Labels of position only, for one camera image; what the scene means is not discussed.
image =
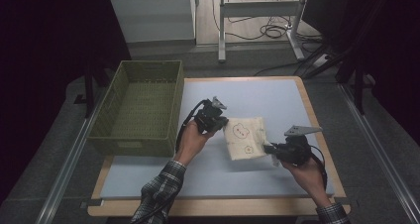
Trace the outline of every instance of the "plaid shirt sleeve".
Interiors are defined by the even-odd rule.
[[[324,224],[350,224],[349,217],[346,214],[341,203],[334,203],[328,207],[318,207],[316,209],[319,220]]]
[[[142,203],[131,223],[166,223],[173,200],[182,188],[185,171],[183,164],[170,161],[158,176],[143,186]]]

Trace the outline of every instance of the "wrist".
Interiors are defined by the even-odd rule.
[[[318,195],[311,195],[312,200],[314,200],[317,207],[328,207],[331,206],[330,198],[328,198],[327,194],[318,194]]]
[[[188,164],[192,161],[193,156],[188,156],[186,154],[183,154],[181,151],[175,154],[173,157],[173,160],[176,162],[179,162],[183,164],[185,167],[188,166]]]

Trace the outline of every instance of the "metal rail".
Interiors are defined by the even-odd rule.
[[[90,117],[84,119],[82,127],[77,134],[67,158],[62,164],[61,170],[52,185],[49,196],[47,197],[37,221],[35,222],[36,224],[50,224],[53,222],[53,218],[67,188],[68,182],[70,181],[73,171],[77,165],[80,154],[83,151],[84,144],[86,143],[87,132],[98,110],[98,104],[101,104],[104,96],[104,89],[99,89],[98,94],[96,95],[98,102],[96,102]]]
[[[391,185],[397,198],[401,202],[402,207],[408,215],[408,218],[410,219],[411,223],[419,224],[420,208],[415,197],[413,196],[404,179],[399,175],[395,166],[392,164],[392,161],[386,154],[386,151],[382,147],[380,140],[377,138],[376,134],[368,123],[367,118],[361,115],[359,110],[356,108],[353,102],[353,94],[350,91],[350,88],[342,84],[340,84],[339,87],[347,100],[353,116],[355,117],[363,134],[365,135],[365,138],[367,139],[367,142],[374,156],[376,157],[380,167],[382,168],[382,171],[388,179],[389,184]]]

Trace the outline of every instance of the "green plastic basket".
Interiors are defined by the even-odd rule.
[[[103,155],[173,156],[182,91],[181,61],[121,61],[87,141]]]

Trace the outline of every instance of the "dark background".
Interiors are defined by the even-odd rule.
[[[348,0],[341,30],[368,1]],[[0,0],[0,10],[4,200],[49,131],[66,86],[87,66],[115,68],[130,55],[109,0]],[[418,12],[417,0],[387,0],[360,56],[376,81],[373,94],[420,144]],[[334,43],[346,47],[359,28],[346,29]]]

